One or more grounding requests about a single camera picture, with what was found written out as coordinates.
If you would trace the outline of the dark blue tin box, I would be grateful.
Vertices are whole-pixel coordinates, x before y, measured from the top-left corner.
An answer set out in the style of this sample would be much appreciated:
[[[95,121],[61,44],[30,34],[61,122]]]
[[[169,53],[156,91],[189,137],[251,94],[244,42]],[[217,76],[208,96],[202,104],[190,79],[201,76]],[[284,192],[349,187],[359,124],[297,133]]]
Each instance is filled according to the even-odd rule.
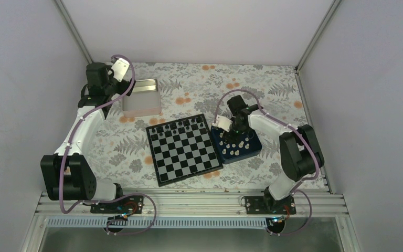
[[[255,131],[242,134],[236,143],[227,142],[224,138],[225,133],[226,131],[217,127],[211,127],[210,130],[222,164],[231,164],[252,158],[262,150],[262,144]]]

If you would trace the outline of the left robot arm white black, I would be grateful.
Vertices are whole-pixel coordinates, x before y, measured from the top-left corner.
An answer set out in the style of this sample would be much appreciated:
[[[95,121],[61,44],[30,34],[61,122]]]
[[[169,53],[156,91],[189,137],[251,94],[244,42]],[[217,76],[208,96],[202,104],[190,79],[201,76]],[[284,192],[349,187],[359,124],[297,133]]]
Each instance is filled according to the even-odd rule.
[[[125,198],[117,193],[117,185],[97,181],[86,155],[110,107],[100,107],[129,87],[123,79],[130,64],[118,59],[112,65],[94,62],[86,66],[87,84],[81,90],[77,116],[65,140],[52,155],[40,161],[47,194],[59,200],[60,172],[63,176],[63,200],[104,201],[109,211],[117,213],[125,206]]]

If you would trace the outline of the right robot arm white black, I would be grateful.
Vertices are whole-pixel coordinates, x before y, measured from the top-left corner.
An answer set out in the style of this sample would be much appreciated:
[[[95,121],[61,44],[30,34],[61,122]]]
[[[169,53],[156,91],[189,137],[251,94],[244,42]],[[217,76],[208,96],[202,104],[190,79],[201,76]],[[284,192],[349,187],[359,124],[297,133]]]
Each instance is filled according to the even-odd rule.
[[[241,137],[250,131],[258,131],[278,141],[282,174],[263,191],[263,207],[275,214],[287,203],[288,196],[303,180],[317,175],[324,165],[324,158],[314,129],[306,124],[295,128],[265,113],[259,104],[247,105],[242,96],[227,101],[232,113],[231,124],[224,138],[239,144]]]

